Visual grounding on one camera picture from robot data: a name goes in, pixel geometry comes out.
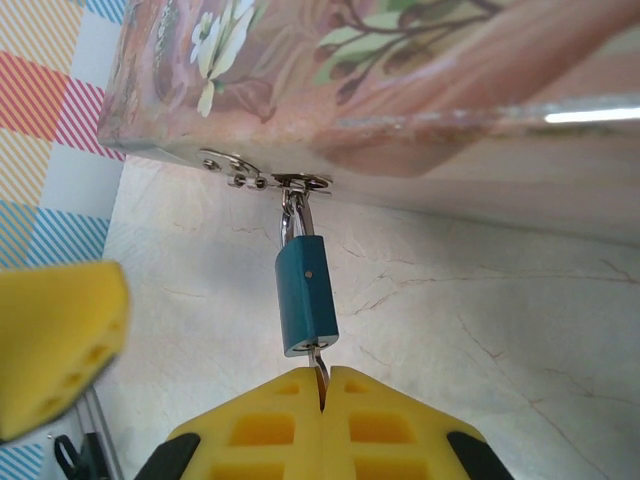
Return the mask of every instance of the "teal padlock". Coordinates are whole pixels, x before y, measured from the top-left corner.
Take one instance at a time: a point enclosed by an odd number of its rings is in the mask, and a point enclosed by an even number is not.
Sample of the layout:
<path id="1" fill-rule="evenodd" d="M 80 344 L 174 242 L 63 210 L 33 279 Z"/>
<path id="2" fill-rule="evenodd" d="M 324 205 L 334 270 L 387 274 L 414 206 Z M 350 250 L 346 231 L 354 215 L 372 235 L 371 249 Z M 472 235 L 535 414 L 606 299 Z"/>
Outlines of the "teal padlock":
<path id="1" fill-rule="evenodd" d="M 302 235 L 293 237 L 294 222 L 283 217 L 283 248 L 276 258 L 276 283 L 286 357 L 308 355 L 314 347 L 326 348 L 338 340 L 324 240 L 308 235 L 313 227 L 306 197 L 294 197 L 291 214 Z M 305 215 L 298 215 L 306 209 Z"/>

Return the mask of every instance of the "padlock body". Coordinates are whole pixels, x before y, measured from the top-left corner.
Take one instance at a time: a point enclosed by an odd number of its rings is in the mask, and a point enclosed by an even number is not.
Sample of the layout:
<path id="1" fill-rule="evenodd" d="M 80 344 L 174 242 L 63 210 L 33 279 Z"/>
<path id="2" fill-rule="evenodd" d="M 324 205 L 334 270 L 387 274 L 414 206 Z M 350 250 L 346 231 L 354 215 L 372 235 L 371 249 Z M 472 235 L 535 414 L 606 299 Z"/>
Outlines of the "padlock body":
<path id="1" fill-rule="evenodd" d="M 338 323 L 324 240 L 295 237 L 276 258 L 280 322 L 286 357 L 307 355 L 309 345 L 338 340 Z"/>

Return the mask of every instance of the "marble surface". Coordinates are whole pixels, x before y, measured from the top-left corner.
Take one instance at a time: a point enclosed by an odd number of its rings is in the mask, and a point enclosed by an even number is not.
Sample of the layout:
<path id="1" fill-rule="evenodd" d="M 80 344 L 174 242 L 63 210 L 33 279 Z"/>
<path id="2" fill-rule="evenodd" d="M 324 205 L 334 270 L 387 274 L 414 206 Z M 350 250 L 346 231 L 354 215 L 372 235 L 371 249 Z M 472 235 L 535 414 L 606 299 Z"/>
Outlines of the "marble surface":
<path id="1" fill-rule="evenodd" d="M 341 338 L 324 358 L 475 425 L 518 479 L 640 470 L 640 250 L 316 198 Z M 282 355 L 279 198 L 130 159 L 105 257 L 133 293 L 99 385 L 132 478 L 181 422 Z"/>

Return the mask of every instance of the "yellow foam pad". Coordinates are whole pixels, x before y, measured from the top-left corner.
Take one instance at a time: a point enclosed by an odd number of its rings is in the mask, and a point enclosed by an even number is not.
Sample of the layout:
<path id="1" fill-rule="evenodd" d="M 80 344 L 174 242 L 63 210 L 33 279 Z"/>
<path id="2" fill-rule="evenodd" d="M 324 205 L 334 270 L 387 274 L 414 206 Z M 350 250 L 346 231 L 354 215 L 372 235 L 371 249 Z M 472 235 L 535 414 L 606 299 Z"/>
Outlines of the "yellow foam pad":
<path id="1" fill-rule="evenodd" d="M 298 368 L 169 438 L 201 439 L 181 480 L 468 480 L 447 441 L 452 431 L 484 441 L 456 418 L 334 367 L 324 412 L 314 369 Z"/>
<path id="2" fill-rule="evenodd" d="M 124 347 L 116 263 L 0 274 L 0 440 L 64 413 Z"/>

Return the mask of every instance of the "striped fabric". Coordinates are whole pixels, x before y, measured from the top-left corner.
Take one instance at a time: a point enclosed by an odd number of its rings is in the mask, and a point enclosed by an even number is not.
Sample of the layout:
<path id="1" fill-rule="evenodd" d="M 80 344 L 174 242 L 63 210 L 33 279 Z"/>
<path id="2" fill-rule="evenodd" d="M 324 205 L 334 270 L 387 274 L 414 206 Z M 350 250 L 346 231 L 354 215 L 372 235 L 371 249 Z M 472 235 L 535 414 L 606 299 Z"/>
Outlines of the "striped fabric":
<path id="1" fill-rule="evenodd" d="M 0 479 L 36 480 L 42 470 L 41 445 L 20 445 L 0 449 Z"/>
<path id="2" fill-rule="evenodd" d="M 102 256 L 124 155 L 96 126 L 125 5 L 0 2 L 0 269 Z"/>

